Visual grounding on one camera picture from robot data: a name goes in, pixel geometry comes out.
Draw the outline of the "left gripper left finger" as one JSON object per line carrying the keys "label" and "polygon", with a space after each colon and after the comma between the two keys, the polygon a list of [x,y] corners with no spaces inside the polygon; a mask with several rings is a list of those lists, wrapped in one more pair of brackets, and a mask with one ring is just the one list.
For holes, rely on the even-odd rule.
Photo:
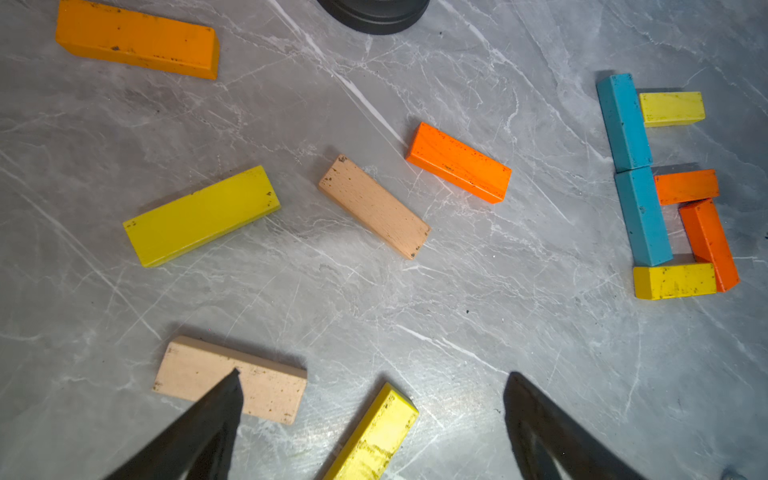
{"label": "left gripper left finger", "polygon": [[110,479],[226,479],[244,396],[234,369]]}

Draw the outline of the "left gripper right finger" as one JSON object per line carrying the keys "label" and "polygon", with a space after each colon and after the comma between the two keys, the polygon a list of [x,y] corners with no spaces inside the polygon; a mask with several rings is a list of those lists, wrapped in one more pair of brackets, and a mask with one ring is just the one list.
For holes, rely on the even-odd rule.
{"label": "left gripper right finger", "polygon": [[557,406],[523,374],[510,373],[505,422],[524,479],[641,479],[643,476]]}

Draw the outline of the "teal block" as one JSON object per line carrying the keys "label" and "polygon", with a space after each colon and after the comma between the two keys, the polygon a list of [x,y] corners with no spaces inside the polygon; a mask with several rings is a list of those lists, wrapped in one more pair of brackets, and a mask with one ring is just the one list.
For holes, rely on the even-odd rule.
{"label": "teal block", "polygon": [[650,167],[652,154],[632,75],[610,75],[596,88],[616,171]]}
{"label": "teal block", "polygon": [[655,267],[673,259],[650,167],[615,175],[618,197],[637,266]]}

